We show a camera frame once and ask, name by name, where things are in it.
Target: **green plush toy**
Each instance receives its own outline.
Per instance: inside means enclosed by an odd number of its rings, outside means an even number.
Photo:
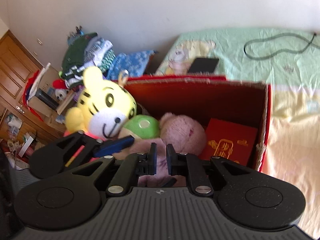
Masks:
[[[159,122],[149,115],[136,115],[124,124],[118,138],[132,135],[135,139],[152,139],[160,136]]]

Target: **wooden door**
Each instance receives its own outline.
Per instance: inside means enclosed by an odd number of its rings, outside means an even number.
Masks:
[[[22,106],[25,85],[34,72],[40,70],[30,57],[17,45],[10,34],[0,41],[0,101],[22,121],[27,122],[36,130],[47,134],[51,139],[59,138],[61,133],[48,126],[28,109]]]

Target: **wooden cabinet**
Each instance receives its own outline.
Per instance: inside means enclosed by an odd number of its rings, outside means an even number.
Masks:
[[[41,64],[8,31],[0,39],[0,104],[23,121],[23,130],[38,133],[47,142],[62,133],[42,122],[22,106],[25,85]]]

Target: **pink plush toy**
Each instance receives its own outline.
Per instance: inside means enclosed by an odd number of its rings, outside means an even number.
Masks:
[[[185,186],[185,177],[168,174],[166,145],[171,143],[177,153],[187,152],[199,155],[206,144],[206,135],[202,126],[186,115],[166,113],[160,120],[160,138],[137,141],[130,147],[129,153],[121,152],[113,156],[124,159],[131,153],[148,152],[152,142],[157,144],[157,173],[154,176],[141,176],[138,186],[160,187],[173,177],[177,180],[175,187]]]

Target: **bed sheet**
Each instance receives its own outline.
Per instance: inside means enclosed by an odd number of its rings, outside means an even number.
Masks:
[[[229,80],[272,84],[272,121],[262,172],[290,182],[303,192],[307,206],[299,226],[318,239],[320,50],[309,47],[302,54],[283,52],[262,61],[249,59],[244,54],[244,44],[248,41],[280,33],[299,34],[307,40],[313,37],[311,32],[275,28],[211,29],[185,33],[176,40],[156,74],[167,75],[177,71],[172,65],[175,57],[179,63],[183,62],[185,71],[196,57],[218,57],[216,74],[225,75]],[[313,43],[320,45],[320,36],[316,36]],[[247,47],[247,53],[263,57],[279,49],[300,50],[306,45],[307,42],[296,37],[281,37],[252,44]]]

